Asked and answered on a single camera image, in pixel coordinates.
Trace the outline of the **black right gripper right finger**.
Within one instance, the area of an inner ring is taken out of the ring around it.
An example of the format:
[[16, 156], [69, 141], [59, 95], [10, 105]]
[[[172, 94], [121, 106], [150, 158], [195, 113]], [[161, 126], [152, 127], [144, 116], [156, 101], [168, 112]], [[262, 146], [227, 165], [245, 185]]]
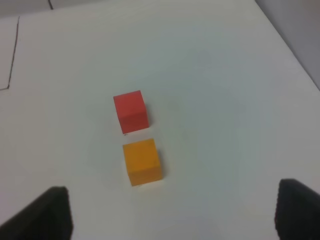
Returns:
[[281, 179], [274, 224], [281, 240], [318, 240], [320, 194], [296, 179]]

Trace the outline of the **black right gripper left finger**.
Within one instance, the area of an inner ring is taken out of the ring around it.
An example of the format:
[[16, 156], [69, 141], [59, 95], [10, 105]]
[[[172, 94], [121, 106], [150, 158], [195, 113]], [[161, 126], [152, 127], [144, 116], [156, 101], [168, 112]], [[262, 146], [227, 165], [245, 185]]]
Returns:
[[70, 240], [73, 219], [69, 192], [53, 186], [0, 226], [2, 240]]

